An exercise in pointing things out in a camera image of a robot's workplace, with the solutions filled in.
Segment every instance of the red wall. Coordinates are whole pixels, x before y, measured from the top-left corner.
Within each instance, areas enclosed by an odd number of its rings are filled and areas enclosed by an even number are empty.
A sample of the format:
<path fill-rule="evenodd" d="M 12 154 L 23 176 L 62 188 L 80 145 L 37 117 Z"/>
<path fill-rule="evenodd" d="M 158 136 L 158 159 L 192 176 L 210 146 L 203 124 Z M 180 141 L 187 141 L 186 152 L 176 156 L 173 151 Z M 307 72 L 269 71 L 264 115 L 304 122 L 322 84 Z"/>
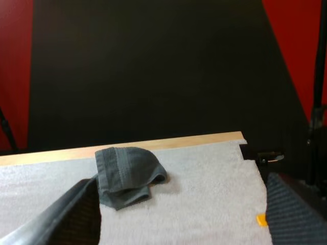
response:
<path fill-rule="evenodd" d="M 32 0 L 0 1 L 0 107 L 19 148 L 27 147 Z M 0 150 L 10 149 L 0 130 Z"/>
<path fill-rule="evenodd" d="M 321 0 L 263 0 L 307 119 L 313 103 L 313 79 L 318 45 Z M 327 85 L 323 102 L 327 103 Z"/>

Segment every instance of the table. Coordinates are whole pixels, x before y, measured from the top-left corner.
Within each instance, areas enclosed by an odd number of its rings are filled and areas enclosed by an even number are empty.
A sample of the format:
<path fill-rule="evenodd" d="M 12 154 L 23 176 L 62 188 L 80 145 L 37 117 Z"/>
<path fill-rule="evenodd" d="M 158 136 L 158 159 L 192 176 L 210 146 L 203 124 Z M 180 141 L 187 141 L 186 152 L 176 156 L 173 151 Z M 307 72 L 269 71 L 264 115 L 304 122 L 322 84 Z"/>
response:
<path fill-rule="evenodd" d="M 217 142 L 238 140 L 238 139 L 243 139 L 243 135 L 240 131 L 170 138 L 170 139 L 157 139 L 157 140 L 130 142 L 130 143 L 120 143 L 120 144 L 108 144 L 108 145 L 90 146 L 90 147 L 57 150 L 57 151 L 25 153 L 25 154 L 1 156 L 0 166 L 24 165 L 24 164 L 33 164 L 39 162 L 52 162 L 52 161 L 61 161 L 61 160 L 69 160 L 69 159 L 88 158 L 88 157 L 93 157 L 95 151 L 113 147 L 113 146 L 114 147 L 136 146 L 148 150 L 160 150 L 160 149 L 178 148 L 178 147 L 193 146 L 193 145 L 200 145 L 200 144 L 210 144 L 210 143 L 217 143 Z"/>

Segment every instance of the white towel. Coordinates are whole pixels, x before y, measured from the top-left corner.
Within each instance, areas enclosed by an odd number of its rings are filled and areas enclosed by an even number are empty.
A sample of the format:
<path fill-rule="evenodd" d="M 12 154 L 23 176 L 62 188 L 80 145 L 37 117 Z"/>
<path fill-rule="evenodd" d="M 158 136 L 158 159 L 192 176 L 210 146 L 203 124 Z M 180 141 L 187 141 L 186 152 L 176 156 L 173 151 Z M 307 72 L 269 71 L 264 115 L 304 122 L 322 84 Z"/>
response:
<path fill-rule="evenodd" d="M 272 244 L 256 215 L 266 188 L 244 140 L 153 151 L 170 176 L 152 199 L 115 211 L 101 205 L 100 244 Z M 94 158 L 0 167 L 0 237 L 97 173 Z"/>

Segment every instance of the small orange block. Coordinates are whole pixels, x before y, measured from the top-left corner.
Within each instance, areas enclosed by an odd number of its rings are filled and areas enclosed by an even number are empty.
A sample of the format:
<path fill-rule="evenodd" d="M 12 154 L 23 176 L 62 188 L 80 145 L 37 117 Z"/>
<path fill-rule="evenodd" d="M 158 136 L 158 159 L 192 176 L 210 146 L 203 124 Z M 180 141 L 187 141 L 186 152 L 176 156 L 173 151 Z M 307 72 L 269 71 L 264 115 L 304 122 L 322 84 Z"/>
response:
<path fill-rule="evenodd" d="M 256 221 L 258 222 L 259 226 L 268 226 L 265 213 L 261 213 L 261 214 L 257 215 Z"/>

